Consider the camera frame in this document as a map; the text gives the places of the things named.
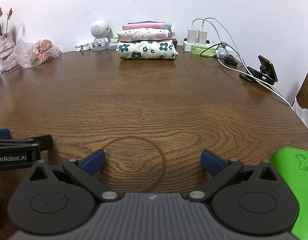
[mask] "folded clothes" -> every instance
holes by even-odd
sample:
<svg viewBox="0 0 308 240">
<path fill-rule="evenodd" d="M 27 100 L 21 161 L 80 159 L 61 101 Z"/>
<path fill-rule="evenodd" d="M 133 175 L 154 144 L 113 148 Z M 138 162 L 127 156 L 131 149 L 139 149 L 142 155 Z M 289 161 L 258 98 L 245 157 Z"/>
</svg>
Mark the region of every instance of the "folded clothes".
<svg viewBox="0 0 308 240">
<path fill-rule="evenodd" d="M 174 59 L 178 55 L 172 40 L 119 42 L 116 52 L 119 58 L 124 59 Z"/>
<path fill-rule="evenodd" d="M 138 22 L 138 23 L 128 23 L 128 24 L 123 24 L 123 26 L 122 26 L 124 31 L 125 30 L 131 30 L 131 29 L 137 29 L 137 28 L 156 28 L 156 29 L 171 30 L 171 27 L 172 27 L 171 23 L 152 22 L 152 21 Z"/>
<path fill-rule="evenodd" d="M 119 41 L 160 41 L 171 38 L 172 32 L 167 29 L 139 28 L 118 32 Z"/>
</svg>

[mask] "white robot figurine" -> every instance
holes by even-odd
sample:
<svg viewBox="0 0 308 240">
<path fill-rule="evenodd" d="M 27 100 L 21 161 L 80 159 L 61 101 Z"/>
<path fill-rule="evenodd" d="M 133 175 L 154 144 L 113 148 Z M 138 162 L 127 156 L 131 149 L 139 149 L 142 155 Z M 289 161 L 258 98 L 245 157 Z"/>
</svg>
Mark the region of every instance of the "white robot figurine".
<svg viewBox="0 0 308 240">
<path fill-rule="evenodd" d="M 90 28 L 90 33 L 95 37 L 93 50 L 107 49 L 108 39 L 105 37 L 109 33 L 110 27 L 106 21 L 96 21 Z"/>
</svg>

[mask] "plastic bag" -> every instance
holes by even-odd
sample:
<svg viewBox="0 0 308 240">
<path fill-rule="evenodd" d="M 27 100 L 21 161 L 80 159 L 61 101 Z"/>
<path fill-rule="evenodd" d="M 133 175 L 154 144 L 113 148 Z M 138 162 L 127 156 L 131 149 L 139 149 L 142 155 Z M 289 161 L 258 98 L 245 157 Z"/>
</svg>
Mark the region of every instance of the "plastic bag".
<svg viewBox="0 0 308 240">
<path fill-rule="evenodd" d="M 19 39 L 16 41 L 12 55 L 15 56 L 20 66 L 30 68 L 36 67 L 54 57 L 59 57 L 60 53 L 60 48 L 54 46 L 54 44 L 46 52 L 39 53 L 35 43 L 25 42 Z"/>
<path fill-rule="evenodd" d="M 302 120 L 308 129 L 308 110 L 306 108 L 302 109 L 301 106 L 299 106 L 296 98 L 293 104 L 293 111 L 298 115 L 298 117 Z"/>
</svg>

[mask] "green flower pattern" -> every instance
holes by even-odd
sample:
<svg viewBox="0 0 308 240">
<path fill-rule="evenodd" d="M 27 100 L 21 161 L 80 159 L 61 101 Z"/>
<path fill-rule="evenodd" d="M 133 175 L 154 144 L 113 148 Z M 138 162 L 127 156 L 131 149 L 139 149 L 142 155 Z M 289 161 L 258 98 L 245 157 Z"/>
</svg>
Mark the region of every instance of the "green flower pattern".
<svg viewBox="0 0 308 240">
<path fill-rule="evenodd" d="M 161 46 L 159 47 L 160 50 L 167 50 L 167 46 L 168 46 L 168 43 L 161 43 L 160 44 Z"/>
<path fill-rule="evenodd" d="M 127 44 L 119 45 L 118 50 L 120 50 L 121 52 L 128 51 L 127 47 L 129 47 L 129 45 Z"/>
<path fill-rule="evenodd" d="M 141 58 L 142 57 L 142 54 L 140 52 L 132 52 L 132 57 L 133 58 Z"/>
<path fill-rule="evenodd" d="M 136 44 L 136 43 L 141 43 L 142 41 L 136 41 L 136 42 L 133 42 L 133 44 Z M 123 44 L 123 45 L 120 45 L 120 46 L 118 46 L 118 50 L 120 50 L 121 52 L 124 52 L 124 51 L 128 51 L 128 47 L 129 47 L 129 45 L 127 45 L 127 44 Z M 166 42 L 166 43 L 160 43 L 160 50 L 164 50 L 164 51 L 167 51 L 167 49 L 170 49 L 170 50 L 172 50 L 173 49 L 173 46 L 172 45 L 168 45 L 168 43 Z M 148 48 L 145 46 L 144 48 L 143 48 L 143 52 L 147 52 L 148 51 Z M 151 49 L 150 50 L 150 53 L 155 53 L 155 50 L 153 50 L 153 49 Z M 140 53 L 140 52 L 135 52 L 135 51 L 133 51 L 132 52 L 132 55 L 131 55 L 131 57 L 132 58 L 142 58 L 142 54 Z"/>
</svg>

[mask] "wood grain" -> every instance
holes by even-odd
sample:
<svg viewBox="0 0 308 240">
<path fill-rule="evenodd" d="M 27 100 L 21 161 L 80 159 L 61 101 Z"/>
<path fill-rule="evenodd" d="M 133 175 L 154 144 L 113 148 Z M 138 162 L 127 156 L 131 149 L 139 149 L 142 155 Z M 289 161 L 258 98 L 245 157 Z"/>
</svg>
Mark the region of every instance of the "wood grain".
<svg viewBox="0 0 308 240">
<path fill-rule="evenodd" d="M 68 52 L 2 74 L 0 128 L 13 138 L 51 134 L 43 159 L 60 163 L 105 148 L 100 180 L 119 192 L 182 192 L 208 175 L 200 154 L 257 164 L 308 130 L 279 98 L 178 47 L 175 60 L 120 60 L 114 50 Z M 6 207 L 26 170 L 0 172 L 0 239 L 14 229 Z"/>
</svg>

